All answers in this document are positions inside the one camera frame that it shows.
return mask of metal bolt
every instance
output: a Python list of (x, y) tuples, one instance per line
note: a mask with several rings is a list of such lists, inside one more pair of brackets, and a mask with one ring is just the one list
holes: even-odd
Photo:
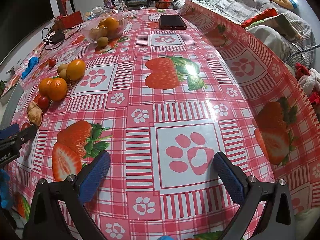
[(44, 182), (46, 182), (46, 180), (45, 179), (39, 179), (39, 181), (38, 181), (38, 184), (44, 184)]
[(75, 179), (76, 179), (76, 176), (73, 175), (73, 174), (71, 174), (71, 175), (69, 175), (69, 176), (67, 177), (67, 181), (69, 181), (69, 182), (73, 182)]
[(284, 186), (285, 184), (287, 184), (284, 179), (280, 179), (280, 180), (279, 180), (279, 183), (280, 183), (282, 186)]
[(256, 182), (256, 181), (257, 181), (257, 178), (256, 178), (255, 176), (253, 176), (253, 175), (250, 175), (250, 176), (248, 176), (248, 180), (249, 180), (250, 182)]

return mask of smartphone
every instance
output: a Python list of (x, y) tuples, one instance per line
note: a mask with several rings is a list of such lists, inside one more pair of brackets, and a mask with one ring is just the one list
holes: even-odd
[(179, 15), (160, 15), (159, 29), (161, 30), (185, 30), (186, 24)]

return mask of tangerine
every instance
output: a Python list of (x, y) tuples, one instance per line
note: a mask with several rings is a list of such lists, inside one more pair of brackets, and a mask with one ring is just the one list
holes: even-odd
[(52, 80), (48, 91), (48, 96), (53, 101), (60, 101), (67, 94), (67, 83), (62, 78), (55, 78)]
[(78, 80), (84, 75), (85, 63), (81, 59), (74, 59), (67, 67), (67, 77), (74, 81)]
[(108, 17), (104, 20), (104, 26), (108, 28), (108, 31), (114, 32), (119, 27), (119, 22), (114, 17)]
[(42, 96), (48, 95), (49, 87), (50, 87), (52, 80), (53, 80), (52, 78), (44, 78), (43, 80), (41, 80), (38, 88), (39, 88), (39, 93)]

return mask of fruit bowl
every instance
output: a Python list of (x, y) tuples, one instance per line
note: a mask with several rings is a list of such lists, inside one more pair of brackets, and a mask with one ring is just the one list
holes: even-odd
[[(103, 27), (101, 25), (99, 28), (100, 23), (107, 18), (114, 18), (110, 21), (111, 25), (109, 27)], [(116, 13), (90, 20), (90, 23), (82, 29), (82, 33), (90, 42), (97, 42), (100, 37), (107, 37), (111, 40), (122, 36), (124, 29), (127, 27), (127, 23), (127, 15)]]

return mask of transparent bowl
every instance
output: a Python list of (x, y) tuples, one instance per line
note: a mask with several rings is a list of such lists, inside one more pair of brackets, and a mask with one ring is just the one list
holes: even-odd
[[(107, 27), (98, 28), (99, 22), (113, 17), (118, 20), (119, 27), (114, 30), (109, 30)], [(90, 42), (97, 42), (100, 37), (107, 37), (109, 40), (117, 37), (121, 37), (124, 29), (127, 27), (128, 16), (122, 13), (116, 13), (109, 16), (102, 16), (96, 19), (90, 20), (90, 23), (82, 29), (83, 35)]]

